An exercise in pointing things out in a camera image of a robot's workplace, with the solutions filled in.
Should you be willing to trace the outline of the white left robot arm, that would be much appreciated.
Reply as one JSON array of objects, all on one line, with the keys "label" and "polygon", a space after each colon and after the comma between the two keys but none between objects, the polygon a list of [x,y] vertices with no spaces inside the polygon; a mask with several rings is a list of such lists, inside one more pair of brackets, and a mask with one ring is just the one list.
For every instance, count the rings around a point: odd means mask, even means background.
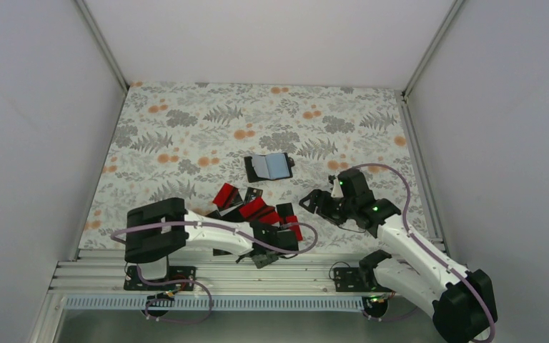
[{"label": "white left robot arm", "polygon": [[302,240],[300,228],[290,216],[280,219],[273,207],[259,217],[246,207],[222,216],[207,216],[186,208],[173,197],[132,209],[127,228],[143,227],[125,235],[124,260],[142,269],[142,280],[152,289],[170,280],[169,255],[183,248],[210,250],[215,256],[232,255],[237,262],[250,259],[261,269],[282,257],[293,257]]}]

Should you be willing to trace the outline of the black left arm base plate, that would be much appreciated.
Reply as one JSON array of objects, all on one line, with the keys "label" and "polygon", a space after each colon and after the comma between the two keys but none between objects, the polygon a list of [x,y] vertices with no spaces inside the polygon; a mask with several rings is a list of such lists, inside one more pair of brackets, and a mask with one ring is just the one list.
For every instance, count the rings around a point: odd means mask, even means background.
[{"label": "black left arm base plate", "polygon": [[165,278],[150,280],[152,284],[145,284],[138,277],[137,266],[129,265],[125,269],[125,280],[123,284],[123,289],[125,291],[174,291],[176,289],[181,289],[185,291],[193,291],[194,285],[188,283],[176,283],[176,284],[166,284],[166,282],[173,280],[181,279],[195,279],[197,268],[193,266],[172,266],[169,267],[168,274]]}]

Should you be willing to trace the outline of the black card holder wallet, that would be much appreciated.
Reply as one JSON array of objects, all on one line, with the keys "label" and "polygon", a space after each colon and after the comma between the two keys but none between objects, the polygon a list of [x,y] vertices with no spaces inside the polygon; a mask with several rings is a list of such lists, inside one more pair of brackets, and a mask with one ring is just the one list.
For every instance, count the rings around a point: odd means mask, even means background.
[{"label": "black card holder wallet", "polygon": [[253,154],[244,158],[249,183],[277,181],[293,177],[295,161],[287,153]]}]

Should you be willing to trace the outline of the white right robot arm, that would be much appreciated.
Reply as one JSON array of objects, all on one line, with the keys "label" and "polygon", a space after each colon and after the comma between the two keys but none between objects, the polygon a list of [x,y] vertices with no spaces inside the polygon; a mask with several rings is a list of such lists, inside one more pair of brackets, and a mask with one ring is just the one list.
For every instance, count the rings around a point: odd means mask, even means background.
[{"label": "white right robot arm", "polygon": [[359,262],[359,282],[385,287],[427,314],[446,342],[493,342],[498,312],[491,278],[469,270],[415,231],[407,210],[375,197],[358,167],[330,177],[329,191],[313,190],[300,206],[336,225],[352,220],[385,244]]}]

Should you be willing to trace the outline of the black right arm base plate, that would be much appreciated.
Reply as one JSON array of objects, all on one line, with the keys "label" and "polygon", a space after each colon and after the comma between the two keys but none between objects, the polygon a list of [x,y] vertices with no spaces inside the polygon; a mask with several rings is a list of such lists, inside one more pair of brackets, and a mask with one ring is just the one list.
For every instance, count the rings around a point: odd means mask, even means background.
[{"label": "black right arm base plate", "polygon": [[378,292],[375,284],[369,284],[360,276],[357,267],[335,267],[332,270],[335,291],[338,293]]}]

